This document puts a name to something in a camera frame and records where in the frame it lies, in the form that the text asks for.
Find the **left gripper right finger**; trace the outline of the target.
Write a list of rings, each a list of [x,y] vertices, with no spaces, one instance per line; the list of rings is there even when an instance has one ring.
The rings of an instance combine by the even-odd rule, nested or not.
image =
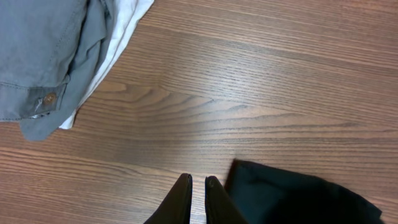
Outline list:
[[[205,179],[207,224],[248,224],[215,176]]]

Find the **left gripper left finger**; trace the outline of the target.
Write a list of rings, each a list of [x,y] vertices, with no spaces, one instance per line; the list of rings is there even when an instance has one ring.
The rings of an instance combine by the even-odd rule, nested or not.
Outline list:
[[[144,224],[189,224],[192,205],[193,179],[181,174],[157,210]]]

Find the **black t-shirt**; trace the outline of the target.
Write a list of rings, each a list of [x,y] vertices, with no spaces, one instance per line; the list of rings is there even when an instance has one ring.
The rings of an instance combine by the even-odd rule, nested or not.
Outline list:
[[[248,223],[383,223],[364,197],[313,175],[234,160],[224,187]]]

